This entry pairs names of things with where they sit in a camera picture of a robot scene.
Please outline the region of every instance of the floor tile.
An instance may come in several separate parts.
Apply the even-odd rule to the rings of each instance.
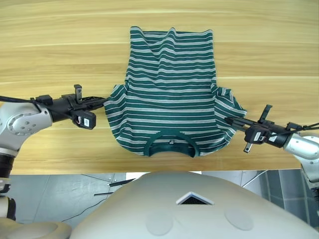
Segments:
[[[279,170],[279,176],[284,199],[305,197],[300,169]]]
[[[49,175],[11,175],[11,189],[7,197],[16,202],[16,220],[32,223],[40,204]]]
[[[93,194],[105,193],[109,189],[108,182],[84,175],[51,175],[34,221],[62,221],[77,215],[106,197],[94,197]],[[94,209],[89,209],[66,223],[75,227]]]
[[[242,177],[242,171],[202,171],[202,174],[222,178],[237,185],[240,185]]]
[[[306,207],[304,199],[285,199],[285,210],[294,214],[296,217],[307,222]]]

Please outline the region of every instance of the t-shirt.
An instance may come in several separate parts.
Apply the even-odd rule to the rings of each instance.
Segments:
[[[225,117],[246,111],[216,85],[212,30],[131,28],[125,83],[105,102],[117,142],[138,155],[175,151],[203,156],[227,146],[236,132]]]

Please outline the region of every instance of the wood grain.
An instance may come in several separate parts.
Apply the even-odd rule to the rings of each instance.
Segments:
[[[317,0],[0,0],[0,95],[59,97],[83,86],[107,97],[124,81],[129,29],[214,31],[218,85],[233,90],[257,120],[285,125],[319,119]],[[94,130],[55,123],[30,137],[14,174],[156,170],[297,168],[293,156],[269,145],[243,152],[244,134],[214,154],[136,156],[115,141],[103,109]]]

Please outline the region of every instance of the black cable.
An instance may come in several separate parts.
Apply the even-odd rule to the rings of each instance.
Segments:
[[[314,123],[314,124],[309,125],[309,126],[304,125],[302,128],[299,128],[299,129],[290,130],[290,131],[287,131],[287,132],[282,132],[282,133],[277,133],[277,134],[271,134],[269,137],[275,137],[275,136],[283,135],[283,134],[291,134],[291,133],[300,132],[300,131],[304,131],[304,130],[319,129],[319,127],[314,127],[314,126],[317,126],[317,125],[319,125],[319,122],[318,123]]]
[[[95,197],[95,196],[102,196],[102,195],[111,195],[111,194],[113,194],[114,192],[108,192],[108,193],[96,193],[96,194],[94,194],[93,196]]]
[[[95,179],[99,179],[99,180],[102,180],[102,181],[105,181],[105,182],[108,182],[108,183],[110,183],[110,181],[108,181],[108,180],[105,180],[105,179],[102,179],[102,178],[97,178],[97,177],[93,177],[93,176],[90,176],[90,175],[86,175],[86,174],[81,174],[81,175],[83,175],[83,176],[87,176],[87,177],[89,177],[89,178],[95,178]]]
[[[0,96],[0,101],[10,102],[10,103],[32,103],[31,100],[12,98],[12,97],[7,97],[7,96]]]
[[[68,219],[64,219],[64,220],[62,220],[61,222],[65,222],[65,221],[68,221],[68,220],[70,220],[70,219],[73,219],[73,218],[75,218],[75,217],[78,217],[78,216],[82,215],[86,210],[88,210],[88,209],[90,209],[90,208],[93,208],[93,207],[99,205],[99,204],[100,204],[101,202],[103,202],[104,200],[106,200],[106,198],[105,198],[105,199],[102,199],[100,202],[98,202],[98,203],[96,203],[96,204],[94,204],[94,205],[92,205],[92,206],[86,208],[86,209],[83,210],[81,213],[79,213],[79,214],[77,214],[77,215],[74,215],[74,216],[72,216],[72,217],[70,217],[70,218],[68,218]]]

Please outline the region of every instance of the white stripe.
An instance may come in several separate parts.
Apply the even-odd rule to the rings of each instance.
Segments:
[[[204,120],[160,120],[160,119],[133,119],[127,117],[129,122],[146,122],[146,123],[163,123],[163,124],[172,124],[172,123],[215,123],[215,119],[204,119]]]
[[[217,148],[217,147],[220,147],[220,146],[222,146],[222,145],[224,145],[224,144],[227,144],[228,142],[226,141],[226,142],[223,142],[223,143],[221,143],[221,144],[219,144],[219,145],[216,145],[216,146],[213,146],[213,147],[205,147],[205,148],[200,148],[200,149],[208,149],[208,148]]]
[[[227,104],[221,102],[218,99],[216,99],[215,102],[218,103],[219,105],[223,106],[224,108],[229,109],[230,111],[237,112],[237,113],[244,114],[244,115],[246,114],[246,111],[240,111],[240,110],[237,110],[235,108],[232,108],[232,107],[228,106]]]
[[[223,133],[214,134],[213,136],[217,136],[217,135],[221,135],[221,134],[224,134],[224,132]],[[195,138],[207,138],[207,137],[212,137],[212,135],[206,135],[206,136],[201,136],[201,137],[192,137],[192,139],[195,139]]]
[[[228,114],[228,115],[231,115],[231,116],[234,116],[234,117],[237,117],[236,115],[233,115],[233,114],[231,114],[230,112],[226,112],[226,111],[223,111],[223,110],[221,110],[220,108],[218,108],[217,106],[215,106],[215,108],[216,109],[218,109],[219,111],[222,111],[222,112],[224,112],[224,113],[226,113],[226,114]]]
[[[122,95],[117,101],[106,101],[104,103],[104,106],[110,105],[110,104],[118,104],[119,102],[121,102],[123,99],[125,99],[126,95]]]
[[[132,133],[149,133],[149,134],[156,134],[159,131],[154,131],[154,130],[140,130],[140,129],[132,129],[130,127],[125,127],[125,130],[130,131]]]
[[[110,119],[112,117],[122,115],[125,111],[126,111],[126,107],[124,109],[122,109],[121,111],[117,111],[115,113],[108,114],[107,117],[108,117],[108,119]]]
[[[223,116],[223,115],[219,114],[217,111],[215,111],[215,115],[220,117],[220,118],[222,118],[222,119],[226,118],[226,116]]]
[[[220,132],[220,129],[204,130],[204,131],[181,131],[184,134],[213,133]]]
[[[134,72],[130,72],[131,75],[136,75],[136,76],[139,76],[139,75],[143,75],[143,76],[149,76],[147,72],[143,72],[143,73],[134,73]],[[191,80],[191,78],[195,77],[195,76],[200,76],[200,77],[205,77],[205,76],[208,76],[208,77],[213,77],[213,75],[215,75],[215,70],[212,72],[212,74],[208,74],[208,75],[197,75],[197,74],[194,74],[194,75],[179,75],[179,76],[161,76],[161,77],[167,77],[167,79],[174,79],[174,78],[178,78],[180,79],[181,77],[189,77],[189,81]]]
[[[120,106],[116,106],[116,107],[113,107],[113,108],[105,109],[105,112],[111,111],[111,110],[113,110],[113,109],[119,110],[119,109],[120,109],[123,105],[125,105],[125,104],[126,104],[126,102],[124,102],[124,103],[121,104]]]
[[[175,110],[175,109],[154,109],[154,108],[134,108],[134,107],[127,107],[127,110],[129,111],[145,111],[145,112],[173,112],[173,113],[187,113],[187,112],[192,112],[192,113],[201,113],[201,112],[214,112],[214,109],[191,109],[191,110]]]
[[[140,28],[138,27],[131,27],[131,31],[139,31],[141,34],[147,36],[147,37],[164,37],[167,36],[169,33],[173,32],[174,35],[176,36],[205,36],[209,33],[213,33],[212,30],[207,30],[204,32],[189,32],[189,33],[178,33],[176,32],[175,28],[171,28],[168,32],[163,33],[162,35],[156,35],[153,33],[147,33],[147,32],[143,32]]]
[[[155,87],[158,87],[158,88],[161,88],[161,87],[163,87],[163,88],[176,88],[176,87],[192,87],[192,86],[209,86],[210,87],[210,85],[208,85],[208,84],[205,84],[205,85],[185,85],[185,86],[157,86],[157,85],[155,85],[155,84],[143,84],[143,83],[135,83],[135,82],[133,82],[133,81],[131,81],[130,82],[131,84],[134,84],[134,85],[141,85],[141,86],[155,86]]]
[[[213,53],[213,51],[211,49],[206,50],[206,51],[174,51],[174,50],[171,50],[167,47],[163,47],[159,52],[153,52],[150,49],[141,50],[141,49],[134,49],[134,48],[131,48],[131,51],[138,52],[138,53],[151,53],[151,54],[156,55],[156,56],[161,55],[163,52],[169,52],[169,53],[172,53],[175,55],[186,55],[186,54],[194,55],[194,54]]]
[[[135,54],[134,52],[131,52],[131,56],[137,56],[137,57],[141,57],[141,58],[152,58],[152,59],[156,59],[154,56],[145,56],[145,55],[141,55],[141,54]],[[185,58],[195,58],[195,59],[199,59],[199,58],[209,58],[209,60],[210,61],[214,61],[214,59],[212,58],[212,56],[211,55],[207,55],[207,56],[169,56],[169,55],[167,55],[167,54],[165,54],[165,53],[162,53],[161,55],[160,55],[160,57],[163,57],[163,56],[166,56],[166,57],[169,57],[169,58],[173,58],[174,60],[177,60],[178,58],[181,58],[181,59],[185,59]]]
[[[145,60],[143,58],[138,59],[133,56],[130,56],[130,60],[137,61],[137,62],[144,62],[144,63],[150,63],[150,64],[157,64],[159,65],[161,62],[171,63],[171,64],[194,64],[194,63],[212,63],[212,59],[207,60],[185,60],[185,61],[172,61],[169,59],[166,59],[165,57],[161,57],[159,61],[151,61],[151,60]]]
[[[207,140],[207,141],[197,141],[196,143],[197,144],[209,144],[209,143],[218,143],[222,140],[224,140],[225,138],[222,137],[222,138],[218,138],[218,139],[212,139],[212,140]]]
[[[126,134],[126,135],[128,135],[128,136],[130,136],[130,137],[132,137],[132,138],[147,138],[147,139],[150,138],[150,137],[144,137],[144,136],[133,136],[133,135],[131,135],[131,134],[129,134],[129,133],[125,133],[125,132],[123,132],[123,134]]]
[[[167,83],[167,84],[169,84],[169,83],[211,82],[211,79],[209,79],[209,78],[207,78],[207,79],[194,78],[194,79],[190,79],[190,80],[162,80],[162,79],[152,80],[148,77],[137,78],[134,76],[128,76],[126,79],[127,80],[131,79],[133,81],[151,81],[154,83]]]
[[[121,89],[119,90],[119,92],[118,92],[115,96],[112,96],[112,98],[116,98],[116,97],[121,93],[122,90],[124,90],[124,87],[121,88]]]
[[[112,92],[115,92],[119,87],[120,87],[120,85],[115,85]]]
[[[205,45],[205,44],[213,43],[212,39],[210,39],[208,41],[203,39],[202,41],[194,41],[194,42],[178,42],[178,41],[175,41],[175,39],[172,37],[166,37],[161,41],[157,41],[156,43],[148,43],[147,40],[145,41],[144,38],[131,39],[131,42],[144,42],[147,46],[162,45],[162,43],[166,44],[168,41],[173,43],[173,45],[171,45],[171,46],[196,46],[196,45]]]
[[[128,138],[123,138],[121,136],[118,136],[116,139],[120,140],[120,141],[127,142],[127,143],[131,143],[131,144],[144,144],[144,143],[147,143],[147,141],[131,140],[131,139],[128,139]]]
[[[165,69],[159,69],[157,71],[154,70],[150,70],[150,69],[146,69],[143,67],[133,67],[133,66],[128,66],[128,69],[131,69],[133,71],[145,71],[147,73],[153,73],[153,74],[158,74],[160,72],[163,73],[197,73],[197,72],[211,72],[211,71],[215,71],[215,68],[209,68],[209,69],[193,69],[193,70],[165,70]]]
[[[136,90],[136,91],[146,91],[146,92],[170,92],[170,93],[193,93],[193,92],[211,92],[210,88],[203,88],[203,89],[185,89],[185,90],[162,90],[162,89],[157,89],[157,88],[141,88],[141,87],[134,87],[130,86],[130,89]]]
[[[154,140],[153,143],[169,143],[171,139],[156,139]],[[186,140],[179,140],[179,139],[173,139],[174,143],[187,143],[189,144]]]
[[[141,94],[141,93],[136,93],[136,92],[131,92],[131,91],[129,91],[129,93],[131,93],[131,94],[137,94],[137,95],[139,95],[139,96],[178,97],[178,98],[180,98],[180,97],[188,97],[188,98],[189,98],[189,96],[169,96],[169,95],[163,95],[163,94],[160,94],[160,95],[150,95],[150,94]],[[209,95],[194,95],[194,96],[191,96],[191,97],[193,98],[193,97],[197,97],[197,96],[211,96],[211,94],[209,94]]]
[[[130,123],[127,123],[129,126],[133,126],[133,127],[147,127],[149,128],[150,126],[146,126],[146,125],[139,125],[139,124],[130,124]],[[214,126],[200,126],[200,127],[188,127],[188,128],[213,128]],[[185,127],[177,127],[177,126],[174,126],[174,127],[167,127],[167,126],[152,126],[151,128],[172,128],[172,129],[175,129],[175,128],[185,128]]]
[[[212,99],[199,99],[199,100],[153,100],[153,99],[143,99],[136,96],[127,96],[128,100],[137,100],[143,102],[154,102],[154,103],[196,103],[196,102],[213,102]]]
[[[235,130],[233,130],[232,128],[230,128],[230,127],[225,127],[225,126],[222,126],[222,125],[220,125],[220,124],[217,124],[218,125],[218,127],[219,128],[223,128],[223,129],[227,129],[227,130],[229,130],[231,133],[233,133],[233,134],[235,134],[236,133],[236,131]]]
[[[140,37],[141,36],[141,34],[139,34],[139,33],[131,33],[131,40],[132,39],[137,39],[137,37],[133,37],[133,36],[138,36],[138,37]],[[149,39],[149,38],[164,38],[164,37],[166,37],[167,35],[148,35],[148,34],[144,34],[144,37],[146,38],[145,40],[146,40],[146,42],[151,42],[151,41],[153,41],[153,42],[158,42],[158,39]],[[191,40],[191,41],[197,41],[197,40],[205,40],[205,39],[211,39],[211,38],[213,38],[214,39],[214,37],[213,36],[211,36],[211,35],[208,35],[208,36],[206,36],[206,37],[198,37],[198,38],[186,38],[186,37],[183,37],[183,39],[177,39],[177,38],[175,38],[176,36],[174,36],[174,35],[172,35],[172,38],[174,38],[174,39],[176,39],[176,40]]]
[[[163,115],[140,115],[140,114],[128,114],[129,116],[144,116],[144,117],[161,117],[161,118],[165,118],[165,117],[174,117],[174,118],[202,118],[202,117],[212,117],[212,115],[208,115],[208,116],[163,116]]]
[[[119,123],[119,124],[117,124],[117,125],[111,127],[111,130],[115,130],[115,129],[120,128],[120,127],[121,127],[123,124],[125,124],[126,122],[127,122],[127,119],[122,120],[121,123]]]
[[[130,66],[131,67],[139,67],[139,66],[142,66],[142,67],[140,67],[141,69],[143,69],[143,70],[145,70],[145,71],[153,71],[153,70],[149,70],[149,69],[146,69],[146,68],[143,68],[143,66],[145,66],[145,64],[135,64],[135,63],[133,63],[133,62],[130,62]],[[159,68],[159,66],[157,65],[157,66],[150,66],[150,65],[148,65],[147,67],[152,67],[152,68],[154,68],[154,69],[158,69]],[[213,68],[213,64],[210,64],[210,65],[191,65],[191,66],[166,66],[166,65],[161,65],[161,67],[169,67],[169,68],[173,68],[173,69],[178,69],[178,68],[190,68],[190,67],[202,67],[202,68],[207,68],[207,69],[209,69],[210,71],[212,71],[212,70],[216,70],[215,68]]]

